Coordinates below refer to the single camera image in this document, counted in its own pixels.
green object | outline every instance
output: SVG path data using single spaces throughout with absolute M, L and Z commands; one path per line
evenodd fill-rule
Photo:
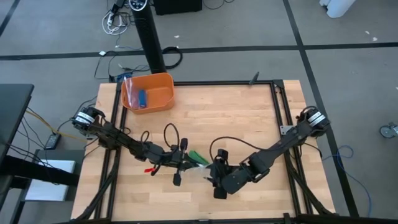
M 197 161 L 199 164 L 202 165 L 208 165 L 210 164 L 203 156 L 201 156 L 199 153 L 197 153 L 195 150 L 191 150 L 188 152 L 188 156 L 193 159 L 194 161 Z

wooden tabletop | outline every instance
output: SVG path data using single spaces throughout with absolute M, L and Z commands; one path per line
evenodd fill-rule
M 284 83 L 294 119 L 306 106 L 304 96 L 298 80 Z M 112 113 L 115 88 L 116 84 L 101 84 L 98 92 L 96 107 L 108 119 Z M 121 110 L 119 105 L 117 127 Z M 139 139 L 142 132 L 148 130 L 151 133 L 149 141 L 164 147 L 166 151 L 169 149 L 164 143 L 163 129 L 168 123 L 176 125 L 181 138 L 188 138 L 188 149 L 196 150 L 209 161 L 210 142 L 220 136 L 234 136 L 265 148 L 279 140 L 269 85 L 176 86 L 175 106 L 171 110 L 140 115 L 128 111 L 126 118 L 126 127 L 132 131 L 130 136 Z M 172 128 L 166 135 L 171 144 L 177 142 Z M 316 146 L 314 139 L 307 142 Z M 255 151 L 229 139 L 216 142 L 214 154 L 219 148 L 229 151 L 230 164 L 239 163 Z M 306 145 L 302 146 L 302 151 L 308 186 L 327 209 L 334 211 L 319 153 Z M 85 158 L 72 218 L 79 216 L 94 197 L 100 182 L 103 158 L 102 148 Z M 260 182 L 246 184 L 234 195 L 228 195 L 226 200 L 213 198 L 212 185 L 202 178 L 205 170 L 186 171 L 182 174 L 181 186 L 176 187 L 172 183 L 175 169 L 162 167 L 151 177 L 144 173 L 144 169 L 150 167 L 149 162 L 137 161 L 126 148 L 122 149 L 113 221 L 274 218 L 281 217 L 285 212 L 294 217 L 282 156 L 276 159 L 269 174 Z M 302 198 L 300 202 L 304 211 Z M 103 203 L 104 217 L 108 193 Z

orange plastic container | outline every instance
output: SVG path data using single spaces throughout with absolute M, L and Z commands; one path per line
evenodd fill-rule
M 129 82 L 133 83 L 135 90 L 145 90 L 146 108 L 134 109 L 130 107 L 126 87 L 126 83 L 129 84 Z M 125 108 L 130 109 L 135 114 L 171 109 L 174 106 L 174 81 L 172 76 L 168 73 L 157 73 L 128 78 L 122 84 L 122 103 Z

black floor stripe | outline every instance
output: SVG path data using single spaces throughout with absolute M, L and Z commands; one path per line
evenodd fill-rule
M 236 46 L 236 47 L 199 47 L 181 49 L 185 54 L 215 53 L 215 52 L 244 52 L 244 51 L 278 51 L 278 50 L 330 50 L 330 49 L 368 49 L 398 47 L 398 42 L 378 44 L 331 44 L 331 45 L 275 45 L 275 46 Z M 118 52 L 119 56 L 144 55 L 142 50 L 127 50 Z M 90 58 L 99 57 L 98 52 L 60 53 L 60 54 L 32 54 L 32 55 L 0 55 L 0 60 L 37 60 L 37 59 L 63 59 L 63 58 Z
M 295 45 L 285 46 L 237 46 L 237 47 L 200 47 L 181 49 L 184 54 L 191 53 L 211 53 L 211 52 L 244 52 L 244 51 L 266 51 L 266 50 L 298 50 Z M 114 54 L 107 54 L 106 57 L 111 57 Z M 127 50 L 118 52 L 118 56 L 144 55 L 143 50 Z M 85 57 L 99 57 L 98 52 L 86 53 L 64 53 L 64 54 L 37 54 L 37 55 L 4 55 L 0 56 L 0 60 L 34 60 L 34 59 L 60 59 L 60 58 L 85 58 Z
M 4 30 L 6 29 L 8 22 L 11 19 L 11 16 L 13 15 L 15 9 L 17 8 L 18 4 L 19 4 L 20 0 L 15 0 L 14 3 L 12 3 L 12 6 L 10 8 L 10 10 L 8 10 L 8 13 L 6 15 L 6 17 L 4 18 L 3 22 L 1 23 L 0 26 L 0 37 L 2 35 L 2 33 L 4 32 Z
M 369 44 L 323 44 L 323 45 L 304 45 L 305 50 L 330 50 L 330 49 L 367 49 L 398 47 L 398 42 L 388 43 L 369 43 Z
M 320 91 L 319 91 L 319 88 L 318 88 L 318 85 L 317 85 L 317 81 L 315 80 L 315 76 L 313 75 L 312 68 L 311 68 L 311 65 L 310 65 L 310 61 L 308 60 L 308 57 L 307 57 L 307 53 L 305 52 L 305 47 L 303 45 L 303 42 L 302 42 L 302 39 L 301 39 L 301 36 L 300 36 L 299 28 L 297 27 L 296 21 L 294 19 L 294 15 L 293 15 L 293 12 L 292 12 L 292 8 L 290 7 L 289 0 L 284 0 L 284 5 L 285 5 L 285 8 L 286 8 L 287 15 L 289 17 L 290 25 L 292 26 L 292 30 L 293 30 L 293 34 L 294 34 L 295 40 L 297 42 L 297 45 L 300 48 L 299 49 L 300 55 L 301 55 L 301 58 L 303 60 L 304 68 L 305 68 L 305 71 L 307 73 L 307 77 L 308 77 L 308 80 L 310 82 L 310 85 L 311 85 L 311 89 L 312 89 L 312 93 L 313 93 L 314 98 L 315 98 L 315 102 L 316 102 L 319 110 L 327 116 L 325 105 L 323 104 L 323 101 L 322 101 L 322 98 L 321 98 L 321 95 L 320 95 Z M 333 134 L 333 130 L 332 130 L 331 127 L 326 132 L 326 136 L 327 136 L 327 139 L 328 139 L 328 143 L 329 143 L 329 146 L 330 146 L 331 153 L 333 155 L 336 155 L 338 148 L 337 148 L 335 135 Z M 351 187 L 349 186 L 347 175 L 339 167 L 339 164 L 338 164 L 339 162 L 341 162 L 341 159 L 339 157 L 333 156 L 333 161 L 335 162 L 335 167 L 336 167 L 336 170 L 337 170 L 338 178 L 340 180 L 341 188 L 343 190 L 344 198 L 346 200 L 346 204 L 347 204 L 347 207 L 348 207 L 349 214 L 352 217 L 358 217 L 359 216 L 358 209 L 356 208 L 356 204 L 355 204 L 354 197 L 353 197 L 353 194 L 352 194 L 352 191 L 351 191 Z

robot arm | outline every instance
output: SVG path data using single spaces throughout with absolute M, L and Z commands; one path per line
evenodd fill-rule
M 155 175 L 160 166 L 174 167 L 177 169 L 173 183 L 181 183 L 180 172 L 198 167 L 199 165 L 189 158 L 185 152 L 188 140 L 182 139 L 179 146 L 171 146 L 170 152 L 165 152 L 162 147 L 152 142 L 136 141 L 123 131 L 114 127 L 105 120 L 102 111 L 95 108 L 83 108 L 72 120 L 75 128 L 84 135 L 94 134 L 99 137 L 99 144 L 107 149 L 124 146 L 138 160 L 149 160 L 155 164 L 151 175 Z M 210 168 L 211 179 L 215 187 L 215 198 L 226 198 L 227 193 L 234 194 L 248 182 L 259 182 L 265 177 L 276 158 L 288 151 L 291 147 L 302 145 L 308 136 L 321 136 L 329 127 L 329 120 L 319 112 L 316 107 L 305 108 L 298 117 L 297 125 L 287 131 L 278 142 L 268 149 L 252 153 L 238 166 L 228 164 L 228 152 L 218 150 Z
M 291 128 L 280 141 L 268 149 L 252 153 L 239 163 L 229 166 L 228 152 L 219 149 L 218 158 L 210 165 L 209 179 L 215 187 L 215 198 L 226 198 L 226 193 L 234 194 L 248 182 L 259 182 L 265 177 L 276 158 L 291 147 L 302 145 L 308 136 L 321 136 L 329 127 L 330 122 L 315 107 L 302 111 L 297 125 Z
M 147 159 L 154 168 L 151 175 L 155 175 L 161 166 L 174 167 L 177 169 L 173 183 L 177 186 L 181 183 L 180 171 L 192 167 L 198 167 L 196 161 L 190 159 L 185 152 L 188 147 L 188 139 L 183 138 L 178 145 L 171 145 L 171 151 L 165 152 L 162 147 L 152 142 L 136 141 L 123 131 L 115 128 L 114 125 L 105 120 L 102 111 L 95 108 L 83 108 L 73 119 L 72 124 L 82 134 L 95 135 L 99 138 L 99 145 L 106 149 L 116 149 L 124 146 L 129 149 L 136 159 L 144 162 Z

